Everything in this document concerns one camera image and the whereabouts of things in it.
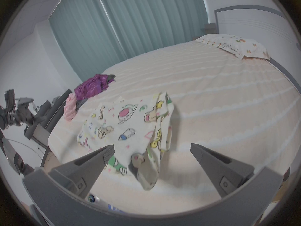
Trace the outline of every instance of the mattress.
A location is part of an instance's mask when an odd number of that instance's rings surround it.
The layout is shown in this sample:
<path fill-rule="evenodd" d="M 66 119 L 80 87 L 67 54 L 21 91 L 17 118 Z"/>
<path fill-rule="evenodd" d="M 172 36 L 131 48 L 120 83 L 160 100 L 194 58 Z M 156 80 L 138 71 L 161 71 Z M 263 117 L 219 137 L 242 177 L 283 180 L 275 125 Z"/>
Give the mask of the mattress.
<path fill-rule="evenodd" d="M 61 118 L 48 144 L 61 163 L 88 153 L 76 143 L 81 127 L 103 101 L 166 91 L 175 105 L 171 149 L 156 186 L 144 191 L 131 176 L 105 169 L 91 192 L 128 213 L 169 214 L 220 199 L 190 153 L 191 143 L 284 174 L 301 143 L 301 100 L 292 83 L 264 59 L 244 58 L 195 41 L 155 50 L 104 71 L 109 88 L 89 98 L 71 122 Z"/>

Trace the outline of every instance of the cable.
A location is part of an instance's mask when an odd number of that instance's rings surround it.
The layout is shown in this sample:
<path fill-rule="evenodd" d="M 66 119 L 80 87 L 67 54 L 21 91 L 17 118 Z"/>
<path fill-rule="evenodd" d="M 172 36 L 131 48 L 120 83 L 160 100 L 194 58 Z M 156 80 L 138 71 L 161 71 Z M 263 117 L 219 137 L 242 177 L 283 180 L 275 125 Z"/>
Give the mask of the cable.
<path fill-rule="evenodd" d="M 8 139 L 8 138 L 6 138 L 6 139 L 9 140 L 9 141 L 18 142 L 18 143 L 20 143 L 20 144 L 22 144 L 22 145 L 28 147 L 30 150 L 34 151 L 34 152 L 39 156 L 39 158 L 42 160 L 42 158 L 40 157 L 40 155 L 39 155 L 34 149 L 32 149 L 31 147 L 29 147 L 29 146 L 27 146 L 27 145 L 25 145 L 25 144 L 23 144 L 23 143 L 21 143 L 21 142 L 19 142 L 19 141 L 15 141 L 15 140 Z"/>

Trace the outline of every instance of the pink cloth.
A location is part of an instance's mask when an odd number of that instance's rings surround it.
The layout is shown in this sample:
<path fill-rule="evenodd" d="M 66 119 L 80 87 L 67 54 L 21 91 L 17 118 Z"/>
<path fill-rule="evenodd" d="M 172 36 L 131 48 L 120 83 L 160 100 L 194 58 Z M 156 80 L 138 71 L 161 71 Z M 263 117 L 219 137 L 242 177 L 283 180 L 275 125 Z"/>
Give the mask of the pink cloth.
<path fill-rule="evenodd" d="M 70 93 L 66 100 L 66 105 L 64 106 L 64 115 L 66 121 L 71 121 L 75 117 L 77 113 L 77 111 L 75 110 L 76 101 L 77 98 L 75 93 Z"/>

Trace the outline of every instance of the ceiling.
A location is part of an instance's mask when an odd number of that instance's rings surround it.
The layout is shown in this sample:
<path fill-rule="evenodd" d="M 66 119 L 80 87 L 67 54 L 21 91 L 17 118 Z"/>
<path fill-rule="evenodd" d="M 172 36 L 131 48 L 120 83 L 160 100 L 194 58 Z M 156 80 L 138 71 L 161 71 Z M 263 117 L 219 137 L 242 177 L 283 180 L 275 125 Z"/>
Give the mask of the ceiling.
<path fill-rule="evenodd" d="M 29 0 L 10 25 L 2 44 L 0 58 L 16 43 L 32 34 L 36 23 L 48 19 L 59 0 Z"/>

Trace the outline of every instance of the curtain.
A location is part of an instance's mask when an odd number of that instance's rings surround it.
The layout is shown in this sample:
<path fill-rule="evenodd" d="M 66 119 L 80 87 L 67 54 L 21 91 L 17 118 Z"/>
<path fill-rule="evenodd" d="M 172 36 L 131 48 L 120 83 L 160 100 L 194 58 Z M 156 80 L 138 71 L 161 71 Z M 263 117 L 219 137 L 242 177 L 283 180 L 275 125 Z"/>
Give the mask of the curtain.
<path fill-rule="evenodd" d="M 61 0 L 49 22 L 82 81 L 126 60 L 99 0 Z"/>
<path fill-rule="evenodd" d="M 112 65 L 205 34 L 203 0 L 61 0 L 49 22 L 85 81 Z"/>
<path fill-rule="evenodd" d="M 102 0 L 127 57 L 205 34 L 203 0 Z"/>

